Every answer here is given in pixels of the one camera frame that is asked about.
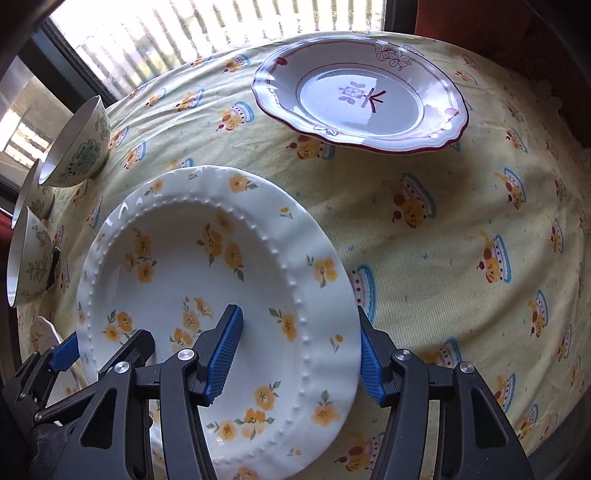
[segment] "plate with red trim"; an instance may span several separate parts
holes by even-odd
[[[297,132],[379,153],[439,150],[468,125],[447,75],[376,38],[323,35],[287,45],[259,66],[252,91],[267,115]]]

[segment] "bowl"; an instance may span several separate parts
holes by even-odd
[[[47,290],[53,245],[45,225],[25,207],[12,232],[8,252],[7,294],[11,307],[33,301]]]
[[[88,100],[68,121],[51,146],[39,183],[73,187],[102,169],[109,152],[111,126],[99,96]]]
[[[18,194],[17,202],[12,213],[11,228],[17,224],[17,220],[25,207],[29,207],[38,218],[46,218],[53,205],[54,191],[49,185],[39,185],[39,175],[43,162],[37,160],[25,178],[21,191]]]

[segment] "floral plate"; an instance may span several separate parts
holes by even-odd
[[[45,317],[37,317],[31,324],[30,338],[33,349],[39,353],[44,353],[48,348],[58,346],[63,341],[55,327]],[[79,368],[74,364],[68,371],[58,374],[56,383],[49,394],[47,406],[69,397],[86,386]]]
[[[355,398],[361,334],[345,269],[310,214],[255,175],[187,167],[131,193],[90,247],[77,300],[89,381],[138,328],[161,362],[241,306],[225,388],[200,409],[220,479],[294,475],[331,444]],[[161,469],[157,402],[151,414]]]
[[[462,94],[424,57],[368,37],[323,35],[267,58],[258,106],[294,130],[387,154],[438,150],[468,125]]]

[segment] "tablecloth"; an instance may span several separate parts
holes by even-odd
[[[584,354],[591,343],[584,268],[591,181],[577,146],[514,72],[428,38],[356,34],[425,56],[455,82],[470,115],[459,141],[436,152],[380,155],[300,135],[267,117],[252,76],[293,39],[176,68],[108,109],[106,167],[57,192],[48,227],[63,255],[60,278],[18,309],[22,357],[33,351],[36,315],[64,337],[75,330],[87,250],[127,194],[174,168],[232,166],[271,180],[313,215],[358,303],[397,346],[434,364],[473,362],[525,451],[548,438],[591,380]],[[422,206],[407,184],[420,189]],[[437,438],[435,407],[431,413],[424,479],[432,476]],[[336,441],[296,478],[368,478],[387,416],[360,386]]]

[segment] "white plate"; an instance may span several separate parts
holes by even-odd
[[[105,220],[77,299],[89,381],[137,328],[152,332],[162,362],[227,304],[241,306],[225,389],[200,409],[222,480],[294,475],[331,444],[355,398],[361,339],[345,269],[314,219],[255,175],[188,167],[144,184]],[[158,466],[155,405],[152,416]]]
[[[435,65],[375,38],[324,35],[267,58],[258,106],[294,130],[380,153],[437,150],[468,124],[462,94]]]
[[[44,353],[49,347],[58,346],[63,341],[54,326],[45,317],[37,317],[31,324],[30,338],[33,350],[39,353]],[[76,370],[77,367],[72,365],[66,372],[58,374],[49,400],[47,400],[47,406],[69,397],[86,386],[80,371],[76,372]]]

